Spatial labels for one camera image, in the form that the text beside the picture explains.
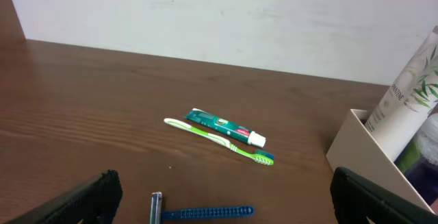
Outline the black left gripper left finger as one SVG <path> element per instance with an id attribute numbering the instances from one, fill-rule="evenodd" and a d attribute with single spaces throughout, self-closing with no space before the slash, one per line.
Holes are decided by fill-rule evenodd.
<path id="1" fill-rule="evenodd" d="M 122 196 L 118 172 L 106 170 L 7 224 L 112 224 Z"/>

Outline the white shampoo tube leaf print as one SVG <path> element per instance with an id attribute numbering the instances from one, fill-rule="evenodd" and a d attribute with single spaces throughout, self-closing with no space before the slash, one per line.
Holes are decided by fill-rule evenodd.
<path id="1" fill-rule="evenodd" d="M 395 161 L 437 105 L 437 28 L 434 27 L 365 123 Z"/>

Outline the green toothpaste tube white cap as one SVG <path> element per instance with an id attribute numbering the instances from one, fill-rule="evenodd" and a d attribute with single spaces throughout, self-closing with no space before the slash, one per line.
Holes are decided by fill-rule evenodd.
<path id="1" fill-rule="evenodd" d="M 185 118 L 244 142 L 247 145 L 263 148 L 266 143 L 266 138 L 253 130 L 196 108 L 189 111 Z"/>

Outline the white cardboard box pink inside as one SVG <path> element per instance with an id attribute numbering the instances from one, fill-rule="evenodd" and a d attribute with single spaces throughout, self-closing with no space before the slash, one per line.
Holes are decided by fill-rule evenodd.
<path id="1" fill-rule="evenodd" d="M 326 158 L 332 169 L 346 167 L 388 191 L 432 212 L 433 209 L 379 147 L 362 120 L 365 110 L 348 111 Z"/>

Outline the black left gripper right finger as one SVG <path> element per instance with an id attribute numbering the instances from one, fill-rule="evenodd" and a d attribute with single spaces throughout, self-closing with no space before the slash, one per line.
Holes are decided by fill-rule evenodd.
<path id="1" fill-rule="evenodd" d="M 345 167 L 335 169 L 330 192 L 339 224 L 437 224 L 437 215 Z"/>

